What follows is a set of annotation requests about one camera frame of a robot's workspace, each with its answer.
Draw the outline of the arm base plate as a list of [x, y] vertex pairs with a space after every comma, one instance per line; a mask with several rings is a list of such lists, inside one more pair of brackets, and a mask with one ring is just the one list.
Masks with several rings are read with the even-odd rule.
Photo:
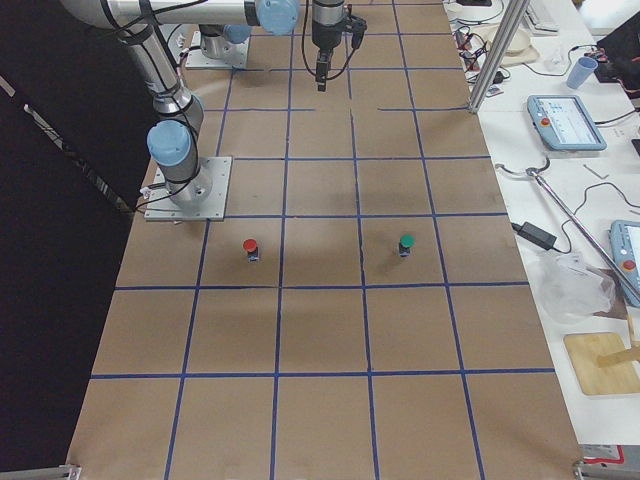
[[200, 157], [200, 171], [180, 193], [169, 197], [164, 175], [156, 168], [154, 182], [161, 185], [150, 192], [149, 204], [142, 207], [147, 221], [223, 221], [225, 218], [232, 157]]
[[223, 37], [202, 37], [195, 31], [185, 66], [192, 70], [245, 69], [248, 60], [250, 39], [233, 44]]

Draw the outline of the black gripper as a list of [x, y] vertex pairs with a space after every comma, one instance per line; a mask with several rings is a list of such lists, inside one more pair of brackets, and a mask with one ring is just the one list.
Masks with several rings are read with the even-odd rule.
[[312, 41], [318, 51], [315, 81], [317, 90], [325, 92], [331, 68], [331, 51], [341, 42], [345, 21], [342, 0], [312, 1]]

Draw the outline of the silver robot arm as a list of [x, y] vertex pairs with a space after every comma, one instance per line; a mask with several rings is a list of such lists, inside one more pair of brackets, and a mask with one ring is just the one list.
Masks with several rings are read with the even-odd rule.
[[319, 90], [333, 78], [329, 68], [340, 35], [349, 32], [359, 43], [366, 29], [342, 1], [314, 1], [308, 7], [297, 1], [65, 1], [62, 6], [127, 49], [152, 97], [159, 121], [147, 133], [147, 147], [159, 169], [160, 191], [136, 208], [148, 221], [223, 219], [232, 166], [229, 157], [199, 152], [204, 106], [184, 78], [190, 51], [174, 57], [162, 25], [197, 26], [197, 49], [207, 59], [230, 62], [245, 51], [253, 28], [284, 36], [304, 20], [318, 50]]
[[238, 62], [247, 53], [251, 31], [248, 25], [200, 25], [199, 46], [209, 59]]

